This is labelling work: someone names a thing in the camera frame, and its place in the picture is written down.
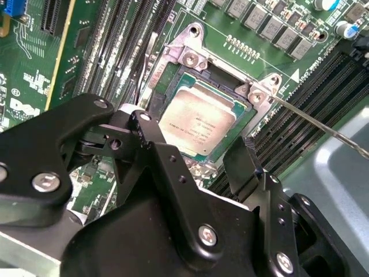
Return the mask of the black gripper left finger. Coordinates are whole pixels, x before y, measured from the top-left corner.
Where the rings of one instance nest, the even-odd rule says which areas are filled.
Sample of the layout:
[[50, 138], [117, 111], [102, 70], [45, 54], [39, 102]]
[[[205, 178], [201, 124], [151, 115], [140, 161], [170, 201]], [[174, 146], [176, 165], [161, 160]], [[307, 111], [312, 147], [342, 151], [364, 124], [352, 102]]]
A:
[[121, 141], [120, 150], [99, 149], [131, 165], [131, 171], [151, 169], [160, 196], [169, 206], [170, 226], [182, 257], [192, 262], [215, 262], [223, 254], [220, 237], [208, 245], [199, 228], [216, 227], [208, 206], [177, 147], [165, 142], [158, 123], [135, 109], [122, 127], [110, 126], [113, 106], [85, 93], [1, 133], [1, 224], [44, 227], [60, 220], [72, 193], [69, 177], [76, 146], [86, 132]]

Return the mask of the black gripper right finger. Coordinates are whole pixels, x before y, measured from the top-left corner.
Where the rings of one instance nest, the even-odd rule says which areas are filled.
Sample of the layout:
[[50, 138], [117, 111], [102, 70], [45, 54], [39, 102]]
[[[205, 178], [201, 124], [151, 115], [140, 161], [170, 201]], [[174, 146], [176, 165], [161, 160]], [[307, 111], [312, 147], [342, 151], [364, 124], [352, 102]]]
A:
[[262, 168], [253, 141], [238, 137], [223, 158], [232, 195], [257, 217], [255, 269], [262, 276], [349, 276], [346, 253], [312, 202], [287, 196]]

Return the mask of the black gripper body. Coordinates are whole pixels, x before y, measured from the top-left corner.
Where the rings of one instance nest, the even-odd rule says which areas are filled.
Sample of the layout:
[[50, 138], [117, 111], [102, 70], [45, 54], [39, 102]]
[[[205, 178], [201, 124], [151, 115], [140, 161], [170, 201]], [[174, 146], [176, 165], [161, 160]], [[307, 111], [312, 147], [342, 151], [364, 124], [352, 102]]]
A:
[[82, 228], [62, 256], [61, 276], [269, 276], [258, 218], [239, 203], [200, 189], [221, 231], [224, 252], [196, 271], [180, 257], [151, 173], [126, 202]]

